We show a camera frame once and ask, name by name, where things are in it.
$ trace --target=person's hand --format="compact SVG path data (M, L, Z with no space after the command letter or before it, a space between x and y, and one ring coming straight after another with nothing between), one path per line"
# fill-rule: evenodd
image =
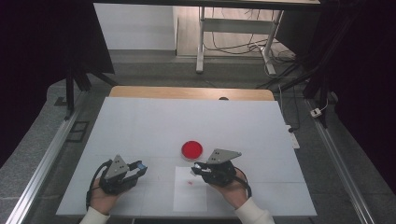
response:
M108 213L114 207L119 197L120 194L119 195L106 194L99 187L99 178L98 178L93 183L91 207L94 208L96 211L102 213L103 215L108 216Z
M235 169L235 171L237 177L246 181L245 176L242 174L242 172L240 172L237 169ZM235 209L238 209L248 200L247 191L245 187L242 186L242 184L237 182L236 180L234 180L231 184L227 185L224 188L216 185L210 185L210 186L218 190L222 194L224 199Z

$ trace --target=person's left hand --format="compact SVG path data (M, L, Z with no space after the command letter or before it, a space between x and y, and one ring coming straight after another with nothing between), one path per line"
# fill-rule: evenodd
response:
M99 187L99 178L95 180L92 188L91 207L103 215L108 216L110 210L114 207L117 199L121 196L106 194Z

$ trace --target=white wall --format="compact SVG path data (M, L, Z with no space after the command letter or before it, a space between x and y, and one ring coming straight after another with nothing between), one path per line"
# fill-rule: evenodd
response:
M174 7L94 6L108 49L176 49Z

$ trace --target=white desk leg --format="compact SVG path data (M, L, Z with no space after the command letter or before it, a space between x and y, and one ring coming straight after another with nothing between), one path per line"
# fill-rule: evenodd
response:
M205 8L201 7L199 20L199 45L197 53L197 67L196 73L201 74L204 72L204 25L205 25Z
M265 66L267 68L268 75L270 75L270 76L273 76L276 74L276 71L275 71L274 66L271 62L269 53L270 53L271 45L273 43L273 40L274 40L274 37L276 34L277 26L279 25L279 21L280 21L283 11L275 11L275 13L276 13L276 17L274 20L274 24L271 28L271 33L268 35L267 44L265 45L265 48L262 50L262 57L264 58Z

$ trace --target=aluminum profile frame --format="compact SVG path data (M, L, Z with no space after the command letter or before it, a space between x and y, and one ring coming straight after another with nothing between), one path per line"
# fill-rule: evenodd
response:
M32 178L30 179L25 190L23 191L23 194L21 195L20 199L12 210L12 213L9 216L6 224L20 224L26 218L33 204L35 196L40 190L50 171L50 168L52 167L52 164L55 162L59 152L61 151L64 141L66 140L67 135L73 127L73 124L77 119L78 114L82 110L82 107L85 105L84 103L87 99L87 95L88 93L85 91L79 95L76 101L75 112L68 120L64 120L62 122L58 132L55 134L54 138L49 144L49 148L44 154L43 159L38 164Z
M315 109L308 100L305 100L306 107L309 111ZM338 176L341 178L341 181L344 184L344 188L346 193L349 195L352 205L354 206L356 213L363 224L375 224L375 220L370 212L369 207L367 206L366 201L361 195L361 191L358 186L355 184L350 172L347 169L347 166L338 151L337 146L332 140L332 136L329 131L321 125L318 119L314 119L315 125L318 129L318 133L322 138L324 145L327 148L327 151L332 159L332 163L338 173Z

